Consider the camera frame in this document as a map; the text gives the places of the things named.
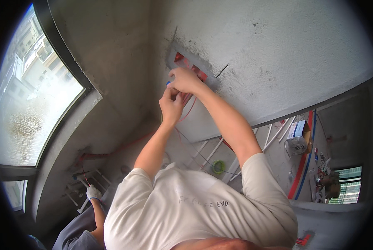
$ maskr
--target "gloved hand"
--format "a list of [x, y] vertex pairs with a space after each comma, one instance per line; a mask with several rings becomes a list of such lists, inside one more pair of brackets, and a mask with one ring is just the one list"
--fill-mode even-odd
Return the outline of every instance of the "gloved hand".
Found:
[[86, 191], [86, 196], [89, 200], [93, 198], [100, 200], [100, 198], [102, 197], [102, 193], [96, 187], [90, 185], [88, 190]]

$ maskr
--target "man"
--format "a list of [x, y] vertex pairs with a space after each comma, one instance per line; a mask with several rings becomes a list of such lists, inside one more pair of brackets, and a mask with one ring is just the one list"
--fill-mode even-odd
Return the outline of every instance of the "man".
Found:
[[[127, 166], [122, 166], [120, 169], [122, 177], [130, 172]], [[121, 179], [117, 180], [116, 184], [110, 185], [103, 196], [94, 185], [88, 187], [86, 196], [92, 205], [59, 233], [52, 250], [104, 249], [103, 223], [120, 181]]]
[[[169, 76], [175, 80], [159, 100], [163, 122], [117, 188], [108, 212], [106, 248], [292, 247], [297, 237], [296, 216], [248, 122], [191, 70], [176, 68]], [[180, 92], [199, 98], [233, 148], [242, 170], [244, 195], [207, 173], [180, 170], [175, 163], [159, 172], [167, 139], [182, 113]]]

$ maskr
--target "white t-shirt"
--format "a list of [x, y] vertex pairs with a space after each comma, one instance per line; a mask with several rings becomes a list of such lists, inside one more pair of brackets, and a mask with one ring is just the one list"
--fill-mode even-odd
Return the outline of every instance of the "white t-shirt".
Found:
[[169, 250], [216, 236], [294, 245], [296, 216], [263, 153], [242, 167], [244, 195], [207, 173], [174, 166], [160, 170], [153, 183], [134, 168], [119, 184], [104, 222], [108, 250]]

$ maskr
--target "hand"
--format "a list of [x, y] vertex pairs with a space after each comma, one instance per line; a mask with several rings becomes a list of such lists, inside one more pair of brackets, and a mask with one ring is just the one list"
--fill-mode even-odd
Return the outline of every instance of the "hand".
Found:
[[196, 76], [195, 72], [188, 68], [177, 67], [169, 72], [169, 77], [175, 76], [168, 88], [175, 88], [183, 93], [195, 94], [195, 91], [204, 83]]
[[159, 104], [163, 113], [162, 124], [173, 128], [183, 113], [183, 100], [181, 92], [175, 89], [167, 88], [164, 91], [163, 97], [160, 98]]
[[86, 190], [86, 196], [88, 197], [89, 200], [91, 200], [92, 198], [96, 198], [100, 200], [100, 198], [102, 197], [102, 193], [99, 190], [97, 190], [96, 187], [94, 187], [93, 185], [90, 185], [88, 189]]

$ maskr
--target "white glove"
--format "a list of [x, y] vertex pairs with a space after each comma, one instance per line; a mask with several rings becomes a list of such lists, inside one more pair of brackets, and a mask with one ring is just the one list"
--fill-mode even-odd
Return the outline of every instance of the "white glove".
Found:
[[90, 185], [88, 190], [86, 191], [86, 196], [89, 200], [91, 200], [92, 198], [100, 200], [100, 198], [102, 197], [102, 193], [96, 187]]

